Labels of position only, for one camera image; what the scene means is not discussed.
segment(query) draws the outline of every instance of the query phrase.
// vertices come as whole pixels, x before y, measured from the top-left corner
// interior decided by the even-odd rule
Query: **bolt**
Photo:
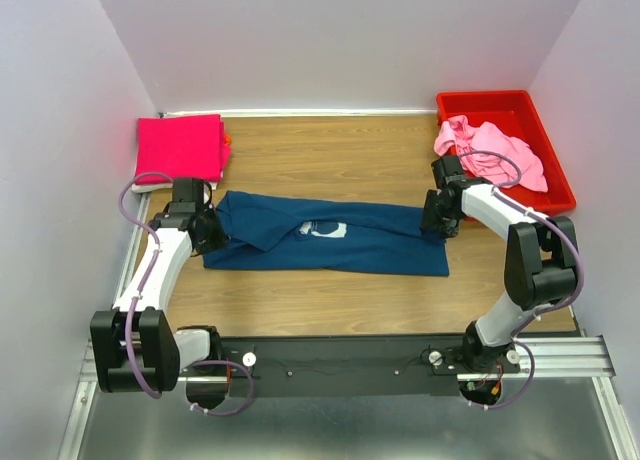
[[[256,364],[256,355],[253,352],[247,352],[242,357],[242,363],[245,367],[253,367]]]
[[[435,365],[436,367],[442,364],[442,354],[437,350],[431,352],[429,354],[429,363],[431,363],[431,365]]]
[[[507,361],[512,365],[517,365],[520,363],[520,354],[515,350],[509,350],[507,352]]]

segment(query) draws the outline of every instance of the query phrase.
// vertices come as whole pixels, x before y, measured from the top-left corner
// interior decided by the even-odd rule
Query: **gray floor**
[[[507,381],[506,395],[520,386]],[[428,396],[257,399],[235,417],[189,411],[184,384],[156,401],[96,394],[80,458],[616,458],[590,379],[538,379],[516,404],[483,412]]]

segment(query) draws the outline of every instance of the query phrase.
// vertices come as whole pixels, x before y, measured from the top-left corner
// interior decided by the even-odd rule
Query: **red plastic bin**
[[[506,195],[547,215],[575,208],[576,199],[569,182],[526,91],[445,92],[438,94],[437,101],[438,125],[456,115],[466,115],[473,127],[491,122],[506,135],[524,140],[540,158],[549,191],[533,192],[516,185],[501,189]],[[452,147],[449,153],[455,154],[455,148]]]

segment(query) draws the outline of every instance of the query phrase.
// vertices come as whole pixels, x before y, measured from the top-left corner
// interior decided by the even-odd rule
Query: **folded towel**
[[[173,178],[195,177],[215,183],[222,178],[231,155],[220,115],[141,118],[138,143],[136,175],[162,172]],[[162,177],[148,176],[136,185],[165,183]]]
[[[516,137],[508,137],[493,123],[484,122],[480,127],[472,127],[465,115],[451,117],[442,122],[440,133],[433,149],[442,156],[455,146],[458,155],[474,150],[488,150],[501,153],[513,160],[522,171],[520,185],[535,192],[547,192],[547,180],[540,159],[529,145]],[[460,159],[465,170],[477,177],[484,177],[494,184],[516,178],[514,168],[494,155],[467,155]]]

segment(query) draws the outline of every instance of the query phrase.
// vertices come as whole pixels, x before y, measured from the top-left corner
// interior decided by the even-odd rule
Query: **blue shirt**
[[[217,213],[230,238],[206,268],[449,275],[444,240],[420,231],[421,208],[229,191]]]

